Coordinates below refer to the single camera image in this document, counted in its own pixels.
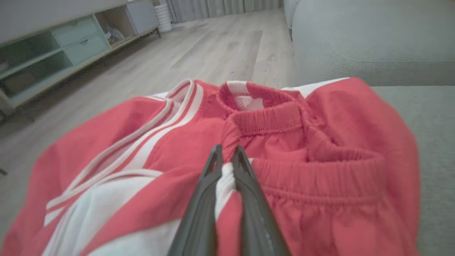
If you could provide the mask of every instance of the white basket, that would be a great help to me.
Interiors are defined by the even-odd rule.
[[[155,12],[157,13],[158,22],[160,23],[158,26],[160,32],[172,30],[171,16],[169,15],[167,4],[155,6]]]

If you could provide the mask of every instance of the gray curtain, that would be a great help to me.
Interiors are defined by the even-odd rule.
[[[172,22],[280,8],[283,0],[167,0]]]

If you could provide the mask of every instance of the red garment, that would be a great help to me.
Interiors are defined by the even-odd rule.
[[[188,80],[126,101],[39,157],[2,255],[165,255],[215,144],[219,255],[240,248],[237,145],[293,255],[417,255],[416,142],[358,78],[282,91]]]

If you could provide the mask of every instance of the red fabric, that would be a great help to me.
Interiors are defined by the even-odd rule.
[[[128,233],[181,218],[211,148],[219,143],[225,161],[237,145],[254,159],[253,169],[293,255],[417,254],[415,139],[398,113],[368,85],[346,79],[304,99],[299,92],[248,83],[247,95],[263,99],[265,109],[245,111],[236,102],[245,92],[196,83],[204,93],[195,117],[160,138],[145,166],[138,167],[164,174],[116,212],[81,255]],[[40,255],[60,219],[43,227],[46,204],[61,195],[91,159],[164,106],[148,98],[132,99],[50,146],[34,167],[26,205],[2,255]],[[220,255],[239,254],[241,203],[234,193],[220,214]]]

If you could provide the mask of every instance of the cabinet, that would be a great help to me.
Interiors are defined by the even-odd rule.
[[[106,28],[121,33],[111,42]],[[56,25],[0,46],[0,109],[10,112],[118,48],[157,31],[148,0]]]

